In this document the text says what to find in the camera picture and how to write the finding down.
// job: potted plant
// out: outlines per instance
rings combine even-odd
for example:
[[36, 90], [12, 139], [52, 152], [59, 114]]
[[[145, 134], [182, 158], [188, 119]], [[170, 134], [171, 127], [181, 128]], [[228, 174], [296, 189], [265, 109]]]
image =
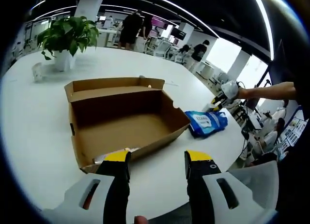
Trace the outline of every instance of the potted plant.
[[38, 35], [37, 44], [42, 46], [46, 60], [51, 60], [51, 57], [45, 50], [55, 58], [56, 69], [66, 71], [73, 67], [77, 50], [83, 52], [87, 46], [97, 46], [98, 36], [95, 23], [86, 17], [62, 18], [53, 21], [50, 28]]

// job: person's hand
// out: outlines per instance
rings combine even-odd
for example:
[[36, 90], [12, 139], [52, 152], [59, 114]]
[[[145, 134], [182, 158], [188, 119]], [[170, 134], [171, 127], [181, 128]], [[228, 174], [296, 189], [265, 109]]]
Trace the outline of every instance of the person's hand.
[[136, 216], [134, 224], [148, 224], [149, 221], [143, 216]]
[[272, 116], [270, 115], [270, 111], [263, 113], [267, 118], [272, 119]]

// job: person's arm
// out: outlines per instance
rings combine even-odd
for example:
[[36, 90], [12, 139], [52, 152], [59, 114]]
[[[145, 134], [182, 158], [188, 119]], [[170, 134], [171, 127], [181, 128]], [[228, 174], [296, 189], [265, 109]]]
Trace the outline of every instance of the person's arm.
[[146, 36], [145, 36], [145, 27], [142, 27], [142, 34], [143, 34], [143, 38], [146, 39]]
[[260, 142], [262, 149], [266, 148], [267, 144], [265, 143], [263, 139], [260, 138], [258, 141]]
[[295, 100], [297, 97], [293, 82], [282, 82], [265, 88], [239, 88], [239, 99], [266, 98], [271, 100]]

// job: man in black shirt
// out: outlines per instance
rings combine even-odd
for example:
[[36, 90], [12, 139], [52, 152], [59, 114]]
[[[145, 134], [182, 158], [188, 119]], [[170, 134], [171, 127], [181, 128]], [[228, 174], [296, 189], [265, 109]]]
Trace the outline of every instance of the man in black shirt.
[[198, 44], [194, 47], [194, 53], [191, 55], [191, 57], [189, 57], [185, 66], [191, 73], [195, 73], [197, 64], [199, 64], [202, 60], [209, 44], [210, 42], [205, 40], [202, 44]]
[[142, 26], [143, 19], [140, 17], [141, 10], [135, 11], [132, 15], [128, 15], [123, 21], [123, 30], [121, 32], [120, 41], [117, 48], [125, 45], [126, 50], [130, 50], [130, 45], [136, 41], [138, 31]]
[[146, 15], [142, 24], [142, 28], [139, 32], [138, 38], [136, 40], [135, 51], [143, 53], [145, 49], [145, 43], [149, 34], [152, 30], [152, 19], [153, 16]]

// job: small white cup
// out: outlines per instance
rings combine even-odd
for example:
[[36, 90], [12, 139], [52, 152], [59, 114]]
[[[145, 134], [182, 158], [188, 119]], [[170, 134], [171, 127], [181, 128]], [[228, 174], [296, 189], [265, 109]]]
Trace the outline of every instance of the small white cup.
[[33, 78], [35, 82], [40, 82], [42, 81], [42, 63], [36, 63], [32, 67], [32, 73], [33, 73]]

